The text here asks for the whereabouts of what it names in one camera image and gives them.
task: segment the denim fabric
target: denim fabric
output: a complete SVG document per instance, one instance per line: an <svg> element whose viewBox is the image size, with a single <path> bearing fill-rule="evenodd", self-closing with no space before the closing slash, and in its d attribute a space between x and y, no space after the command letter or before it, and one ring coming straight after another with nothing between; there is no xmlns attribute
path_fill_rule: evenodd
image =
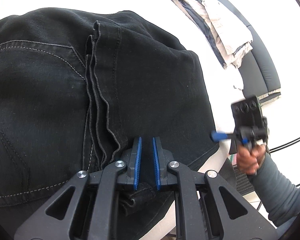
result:
<svg viewBox="0 0 300 240"><path fill-rule="evenodd" d="M166 213L151 137L192 169L218 149L201 66L178 39L133 12L44 8L0 20L0 223L13 235L79 170L120 158L142 136L140 187L120 196L119 239Z"/></svg>

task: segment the folded clothes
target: folded clothes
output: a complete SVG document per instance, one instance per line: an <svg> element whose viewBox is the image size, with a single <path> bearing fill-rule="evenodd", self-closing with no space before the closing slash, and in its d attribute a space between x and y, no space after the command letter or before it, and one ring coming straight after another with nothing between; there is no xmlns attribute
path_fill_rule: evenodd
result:
<svg viewBox="0 0 300 240"><path fill-rule="evenodd" d="M244 96L258 96L261 105L277 100L281 97L280 79L266 46L253 26L229 0L218 1L232 11L253 36L253 50L244 56L239 68L244 83Z"/></svg>
<svg viewBox="0 0 300 240"><path fill-rule="evenodd" d="M187 17L189 19L191 19L197 26L198 28L202 31L202 33L205 34L205 37L207 39L207 41L209 42L214 54L216 55L218 61L220 62L220 64L222 66L226 66L226 62L225 59L223 58L222 54L220 53L220 50L225 50L224 46L222 45L221 42L219 42L217 44L213 33L212 33L212 28L209 28L208 24L205 21L202 21L202 18L199 14L197 14L193 8L185 1L185 0L172 0L175 5L177 5L183 12L185 15L187 15ZM231 57L229 57L228 55L225 56L225 58L227 59L232 59ZM233 86L236 89L239 90L243 90L243 80L242 77L239 73L239 70L228 60L228 68L227 68L227 73L229 76L229 79L232 80L233 82Z"/></svg>
<svg viewBox="0 0 300 240"><path fill-rule="evenodd" d="M236 68L241 66L242 58L252 50L253 40L249 29L231 11L217 0L184 0L187 7L196 12L195 22L202 26L205 22L212 33L214 43L224 60L223 67L230 64Z"/></svg>
<svg viewBox="0 0 300 240"><path fill-rule="evenodd" d="M151 138L199 169L219 148L198 56L124 11L43 8L0 20L0 224L13 236L77 171L102 170L143 138L137 192L120 196L118 239L161 220Z"/></svg>

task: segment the metal screw head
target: metal screw head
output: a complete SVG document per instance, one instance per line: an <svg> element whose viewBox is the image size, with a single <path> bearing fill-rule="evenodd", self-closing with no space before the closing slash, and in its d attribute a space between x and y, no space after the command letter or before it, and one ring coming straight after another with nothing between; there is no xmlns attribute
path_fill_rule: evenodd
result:
<svg viewBox="0 0 300 240"><path fill-rule="evenodd" d="M125 165L124 161L116 161L115 162L115 166L118 167L118 168L121 168Z"/></svg>
<svg viewBox="0 0 300 240"><path fill-rule="evenodd" d="M78 171L77 172L77 176L80 178L80 179L82 179L82 178L84 178L85 176L87 176L87 172L86 171Z"/></svg>
<svg viewBox="0 0 300 240"><path fill-rule="evenodd" d="M208 171L207 172L207 175L210 177L210 178L215 178L217 176L217 173L215 171Z"/></svg>
<svg viewBox="0 0 300 240"><path fill-rule="evenodd" d="M177 167L179 167L179 163L176 162L176 161L170 162L169 165L170 165L170 167L172 167L172 168L177 168Z"/></svg>

